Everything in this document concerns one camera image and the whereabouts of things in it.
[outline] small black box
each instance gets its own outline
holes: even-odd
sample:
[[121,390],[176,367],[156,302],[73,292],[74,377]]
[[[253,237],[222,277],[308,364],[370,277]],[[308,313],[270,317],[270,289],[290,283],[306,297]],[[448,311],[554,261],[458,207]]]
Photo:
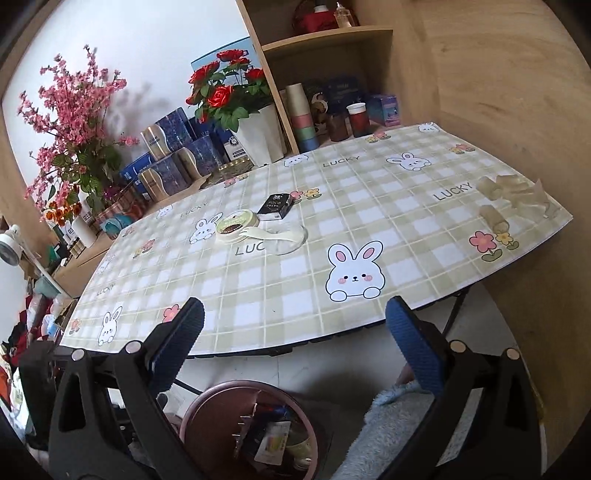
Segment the small black box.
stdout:
[[271,195],[258,211],[259,220],[281,220],[290,211],[294,198],[289,193]]

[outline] rose plant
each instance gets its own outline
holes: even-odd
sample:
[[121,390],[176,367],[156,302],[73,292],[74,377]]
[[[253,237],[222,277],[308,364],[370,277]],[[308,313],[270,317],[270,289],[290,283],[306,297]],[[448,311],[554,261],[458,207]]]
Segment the rose plant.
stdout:
[[27,187],[25,198],[32,197],[44,217],[60,225],[80,212],[80,190],[89,194],[87,202],[95,213],[110,204],[112,196],[105,193],[117,188],[112,173],[121,165],[115,146],[138,143],[129,136],[117,141],[107,138],[104,121],[111,95],[125,88],[127,81],[119,77],[118,70],[109,81],[109,70],[99,70],[95,52],[88,45],[84,49],[88,59],[85,72],[70,73],[61,55],[55,56],[53,66],[41,68],[41,75],[53,74],[53,84],[49,88],[42,86],[38,92],[49,113],[40,114],[26,92],[20,94],[18,108],[18,114],[35,132],[54,137],[53,143],[41,147],[36,157],[29,152],[40,172]]
[[[223,129],[238,131],[238,121],[272,104],[271,91],[261,69],[251,66],[245,50],[226,50],[215,60],[193,73],[189,83],[193,92],[187,98],[196,105],[195,117],[201,122],[216,121]],[[227,63],[220,70],[221,62]]]

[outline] lamp head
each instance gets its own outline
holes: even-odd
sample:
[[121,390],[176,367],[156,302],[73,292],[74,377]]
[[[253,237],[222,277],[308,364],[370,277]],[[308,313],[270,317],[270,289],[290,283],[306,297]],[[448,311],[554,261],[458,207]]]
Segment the lamp head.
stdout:
[[19,242],[19,232],[18,225],[12,225],[10,230],[0,233],[0,258],[12,267],[16,267],[21,261],[22,247]]

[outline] metal screw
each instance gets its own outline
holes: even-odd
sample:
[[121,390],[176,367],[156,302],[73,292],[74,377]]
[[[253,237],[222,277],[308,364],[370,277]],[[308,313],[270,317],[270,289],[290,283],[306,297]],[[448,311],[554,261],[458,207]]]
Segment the metal screw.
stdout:
[[137,352],[139,352],[139,350],[141,348],[142,348],[142,344],[141,344],[141,342],[138,342],[137,340],[133,340],[132,342],[125,345],[125,351],[127,353],[137,353]]
[[507,349],[507,356],[511,359],[511,360],[519,360],[520,358],[520,354],[517,350],[515,350],[514,348],[508,348]]
[[449,346],[456,353],[464,353],[467,349],[466,344],[460,340],[452,340]]
[[75,362],[77,362],[78,360],[82,360],[84,358],[84,350],[82,348],[79,348],[78,350],[74,350],[72,352],[72,360],[74,360]]

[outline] fuzzy fabric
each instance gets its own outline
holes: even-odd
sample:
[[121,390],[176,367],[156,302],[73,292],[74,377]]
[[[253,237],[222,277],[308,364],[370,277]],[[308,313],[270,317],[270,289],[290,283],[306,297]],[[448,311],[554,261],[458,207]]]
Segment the fuzzy fabric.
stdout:
[[[439,464],[455,458],[478,407],[481,391],[474,390]],[[433,403],[434,396],[417,381],[378,394],[365,414],[365,425],[351,444],[332,480],[375,480],[402,451]]]

